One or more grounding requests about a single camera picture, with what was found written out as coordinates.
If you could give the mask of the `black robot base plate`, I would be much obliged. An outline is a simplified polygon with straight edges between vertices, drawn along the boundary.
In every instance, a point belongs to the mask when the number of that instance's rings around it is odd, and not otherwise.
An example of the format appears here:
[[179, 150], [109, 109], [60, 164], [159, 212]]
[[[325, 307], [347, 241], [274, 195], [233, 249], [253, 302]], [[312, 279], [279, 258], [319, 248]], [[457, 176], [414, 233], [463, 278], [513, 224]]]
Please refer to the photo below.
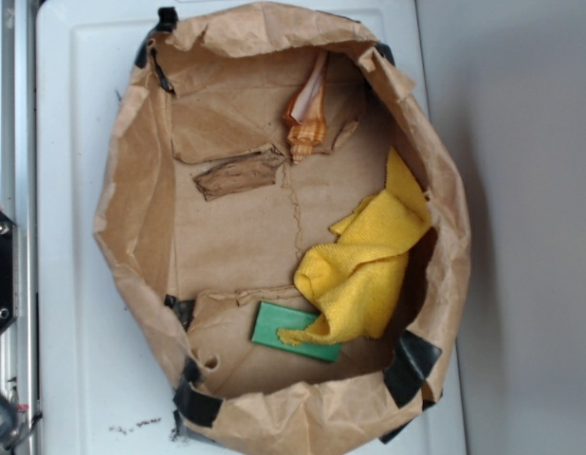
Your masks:
[[0, 336], [17, 319], [17, 225], [0, 207]]

